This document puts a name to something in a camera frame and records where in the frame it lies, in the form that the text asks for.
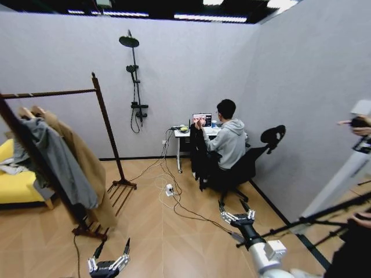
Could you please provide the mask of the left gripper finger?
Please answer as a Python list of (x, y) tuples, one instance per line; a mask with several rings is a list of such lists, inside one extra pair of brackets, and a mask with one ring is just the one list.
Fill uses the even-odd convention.
[(98, 270), (97, 259), (99, 258), (102, 252), (104, 244), (105, 242), (102, 241), (100, 245), (96, 248), (95, 252), (93, 253), (93, 256), (88, 259), (88, 271), (96, 272)]
[(130, 261), (129, 253), (130, 253), (130, 238), (128, 238), (128, 240), (125, 244), (123, 255), (120, 256), (115, 261), (114, 266), (112, 267), (112, 269), (121, 272), (127, 266), (127, 264)]

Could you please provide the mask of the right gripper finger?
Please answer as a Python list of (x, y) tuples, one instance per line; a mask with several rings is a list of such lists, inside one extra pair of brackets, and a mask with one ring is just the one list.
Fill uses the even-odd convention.
[(251, 209), (244, 200), (240, 199), (239, 201), (240, 201), (243, 209), (245, 210), (245, 212), (243, 213), (243, 217), (246, 218), (250, 222), (254, 222), (255, 221), (255, 214), (256, 214), (255, 210)]
[(218, 203), (219, 203), (219, 212), (220, 212), (220, 216), (221, 216), (221, 218), (225, 221), (225, 222), (227, 222), (227, 223), (232, 223), (232, 222), (234, 222), (235, 221), (235, 217), (232, 215), (232, 214), (230, 214), (229, 212), (227, 212), (226, 210), (225, 210), (225, 208), (224, 208), (224, 204), (222, 204), (222, 202), (221, 201), (218, 201)]

